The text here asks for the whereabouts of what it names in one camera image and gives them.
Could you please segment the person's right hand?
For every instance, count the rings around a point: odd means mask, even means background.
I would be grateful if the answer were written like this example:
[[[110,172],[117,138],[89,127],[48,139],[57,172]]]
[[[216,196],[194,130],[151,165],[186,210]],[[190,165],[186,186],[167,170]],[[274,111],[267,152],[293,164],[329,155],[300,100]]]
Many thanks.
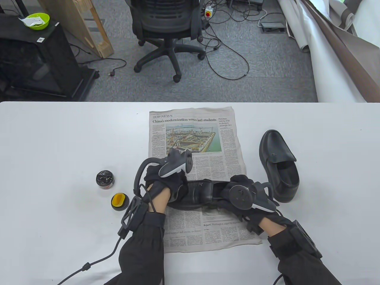
[[[276,211],[268,212],[263,210],[263,200],[269,200],[264,188],[259,187],[259,194],[255,187],[255,182],[246,175],[234,175],[230,182],[220,191],[220,199],[216,201],[217,208],[226,210],[235,215],[240,221],[247,222],[249,232],[260,235],[267,232],[264,226],[260,226],[264,218],[284,227],[294,227],[289,219],[282,217]]]

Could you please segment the person's left hand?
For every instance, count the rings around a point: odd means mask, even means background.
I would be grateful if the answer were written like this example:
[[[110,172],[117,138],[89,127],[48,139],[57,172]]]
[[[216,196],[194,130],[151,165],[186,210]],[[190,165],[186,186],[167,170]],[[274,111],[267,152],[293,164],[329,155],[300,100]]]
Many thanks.
[[[178,198],[178,192],[182,185],[186,184],[186,172],[174,173],[168,177],[162,178],[159,176],[160,165],[150,165],[147,168],[146,176],[144,177],[145,186],[150,189],[151,198],[156,198],[165,188],[170,190],[169,203],[176,201]]]

